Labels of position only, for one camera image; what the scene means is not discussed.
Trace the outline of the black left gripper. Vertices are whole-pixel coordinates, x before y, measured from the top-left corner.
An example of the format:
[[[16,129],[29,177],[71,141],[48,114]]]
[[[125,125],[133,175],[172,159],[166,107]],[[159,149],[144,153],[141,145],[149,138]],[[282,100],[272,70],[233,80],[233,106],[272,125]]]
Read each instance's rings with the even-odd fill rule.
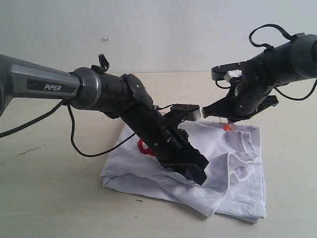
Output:
[[[187,114],[154,114],[146,135],[146,145],[164,168],[171,169],[202,185],[207,175],[207,158],[189,142],[189,135],[178,125]]]

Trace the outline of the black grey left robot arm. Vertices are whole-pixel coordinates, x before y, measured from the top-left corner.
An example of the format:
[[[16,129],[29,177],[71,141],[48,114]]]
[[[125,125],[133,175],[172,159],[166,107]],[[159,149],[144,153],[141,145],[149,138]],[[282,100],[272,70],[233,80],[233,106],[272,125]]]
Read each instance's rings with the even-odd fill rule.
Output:
[[[1,55],[0,109],[4,111],[14,98],[57,99],[69,110],[99,111],[111,119],[121,118],[162,167],[203,184],[208,160],[190,144],[187,132],[178,128],[183,120],[197,120],[199,106],[176,104],[163,115],[138,77],[108,74],[104,55],[99,55],[99,62],[64,72]]]

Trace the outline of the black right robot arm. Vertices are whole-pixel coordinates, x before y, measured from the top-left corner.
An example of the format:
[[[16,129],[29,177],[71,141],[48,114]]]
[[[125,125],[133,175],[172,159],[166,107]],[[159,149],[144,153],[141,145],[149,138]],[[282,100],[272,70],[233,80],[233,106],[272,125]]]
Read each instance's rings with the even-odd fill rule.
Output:
[[[247,120],[278,104],[271,91],[292,82],[316,78],[317,37],[300,33],[285,44],[265,49],[261,54],[243,62],[215,66],[214,81],[226,80],[228,72],[241,73],[230,78],[227,95],[202,108],[205,118],[226,118],[229,122]]]

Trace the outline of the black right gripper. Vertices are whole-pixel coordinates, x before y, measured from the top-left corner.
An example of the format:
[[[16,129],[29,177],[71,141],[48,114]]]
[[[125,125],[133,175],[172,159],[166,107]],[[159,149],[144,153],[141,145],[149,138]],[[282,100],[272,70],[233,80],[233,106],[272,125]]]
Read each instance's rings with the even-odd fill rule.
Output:
[[[204,118],[227,118],[229,123],[234,123],[248,120],[279,103],[275,95],[270,95],[272,88],[257,81],[249,81],[244,76],[240,76],[232,78],[230,84],[227,99],[222,98],[202,108]]]

